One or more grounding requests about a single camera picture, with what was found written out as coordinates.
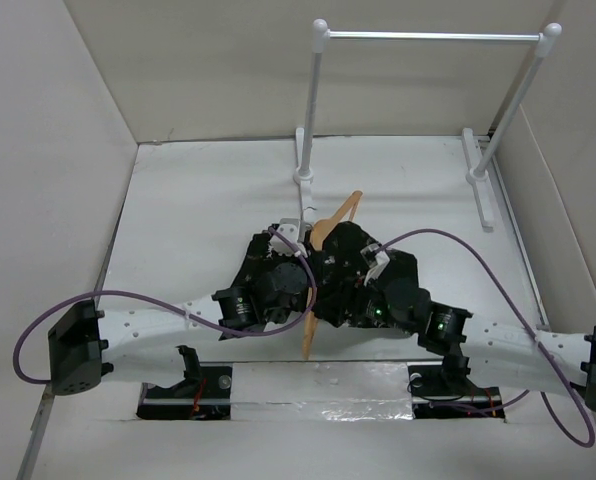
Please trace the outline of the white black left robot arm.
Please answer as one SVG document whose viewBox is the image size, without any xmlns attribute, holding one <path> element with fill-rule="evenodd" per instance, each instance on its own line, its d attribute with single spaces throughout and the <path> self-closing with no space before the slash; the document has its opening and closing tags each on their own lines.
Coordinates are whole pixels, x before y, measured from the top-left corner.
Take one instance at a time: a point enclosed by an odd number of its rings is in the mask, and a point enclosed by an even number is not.
<svg viewBox="0 0 596 480">
<path fill-rule="evenodd" d="M 70 396 L 104 381 L 138 381 L 190 396 L 202 382 L 203 329 L 223 340 L 278 335 L 311 312 L 315 287 L 305 262 L 281 261 L 180 305 L 139 295 L 145 310 L 102 311 L 94 299 L 79 299 L 48 333 L 50 387 Z"/>
</svg>

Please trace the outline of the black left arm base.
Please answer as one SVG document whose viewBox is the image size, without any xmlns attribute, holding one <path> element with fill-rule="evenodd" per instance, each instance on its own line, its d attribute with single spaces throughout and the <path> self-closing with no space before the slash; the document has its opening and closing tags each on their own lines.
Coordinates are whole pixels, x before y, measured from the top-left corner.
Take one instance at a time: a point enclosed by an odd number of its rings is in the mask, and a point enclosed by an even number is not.
<svg viewBox="0 0 596 480">
<path fill-rule="evenodd" d="M 183 379 L 171 387 L 143 384 L 136 416 L 152 421 L 231 419 L 232 363 L 201 363 L 195 349 L 180 345 Z"/>
</svg>

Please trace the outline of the black white patterned trousers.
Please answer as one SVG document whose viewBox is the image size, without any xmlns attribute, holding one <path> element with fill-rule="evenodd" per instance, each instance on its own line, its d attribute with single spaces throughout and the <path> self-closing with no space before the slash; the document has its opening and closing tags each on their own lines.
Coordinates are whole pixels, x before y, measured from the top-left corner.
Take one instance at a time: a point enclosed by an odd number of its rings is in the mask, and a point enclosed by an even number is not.
<svg viewBox="0 0 596 480">
<path fill-rule="evenodd" d="M 221 324 L 235 330 L 262 331 L 266 324 L 259 321 L 253 306 L 253 285 L 265 272 L 290 262 L 301 265 L 307 272 L 310 288 L 306 307 L 312 307 L 316 318 L 336 328 L 349 326 L 348 308 L 358 289 L 364 286 L 368 270 L 360 251 L 370 244 L 381 244 L 359 225 L 343 221 L 324 240 L 321 251 L 315 251 L 310 244 L 305 245 L 307 264 L 302 265 L 296 257 L 272 253 L 270 237 L 269 231 L 263 231 L 249 242 L 243 263 L 227 289 L 230 310 L 224 314 Z M 384 251 L 390 262 L 377 280 L 409 278 L 420 287 L 416 258 L 398 250 Z"/>
</svg>

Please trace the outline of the wooden clothes hanger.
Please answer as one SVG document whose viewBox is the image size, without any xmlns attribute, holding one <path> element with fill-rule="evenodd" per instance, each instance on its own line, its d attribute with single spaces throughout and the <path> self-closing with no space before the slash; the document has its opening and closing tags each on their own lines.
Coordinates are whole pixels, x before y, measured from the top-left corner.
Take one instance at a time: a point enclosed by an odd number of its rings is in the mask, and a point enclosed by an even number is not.
<svg viewBox="0 0 596 480">
<path fill-rule="evenodd" d="M 345 217 L 347 217 L 349 221 L 354 219 L 362 196 L 363 192 L 360 190 L 352 192 L 331 217 L 320 219 L 315 223 L 310 236 L 310 245 L 315 251 L 322 250 L 324 240 Z M 302 341 L 302 358 L 304 361 L 309 360 L 317 324 L 318 319 L 314 312 L 310 311 L 305 319 Z"/>
</svg>

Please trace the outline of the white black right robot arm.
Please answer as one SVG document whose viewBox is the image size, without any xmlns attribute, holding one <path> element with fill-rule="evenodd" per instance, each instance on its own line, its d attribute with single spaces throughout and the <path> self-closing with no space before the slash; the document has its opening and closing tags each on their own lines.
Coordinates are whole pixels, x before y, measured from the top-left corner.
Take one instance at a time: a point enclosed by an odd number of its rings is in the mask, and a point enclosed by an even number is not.
<svg viewBox="0 0 596 480">
<path fill-rule="evenodd" d="M 527 331 L 432 301 L 406 278 L 360 287 L 350 317 L 415 337 L 444 359 L 440 381 L 461 394 L 474 384 L 566 395 L 575 390 L 596 413 L 596 327 L 590 334 Z"/>
</svg>

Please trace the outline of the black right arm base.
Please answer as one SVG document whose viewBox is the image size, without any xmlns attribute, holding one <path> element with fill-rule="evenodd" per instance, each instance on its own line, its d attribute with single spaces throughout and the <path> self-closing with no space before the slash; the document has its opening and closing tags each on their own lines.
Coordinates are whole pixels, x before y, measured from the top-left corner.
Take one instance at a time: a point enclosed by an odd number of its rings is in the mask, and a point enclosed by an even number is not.
<svg viewBox="0 0 596 480">
<path fill-rule="evenodd" d="M 498 387 L 480 388 L 471 381 L 451 379 L 441 360 L 420 360 L 407 363 L 412 397 L 412 411 L 416 420 L 448 420 L 506 417 Z"/>
</svg>

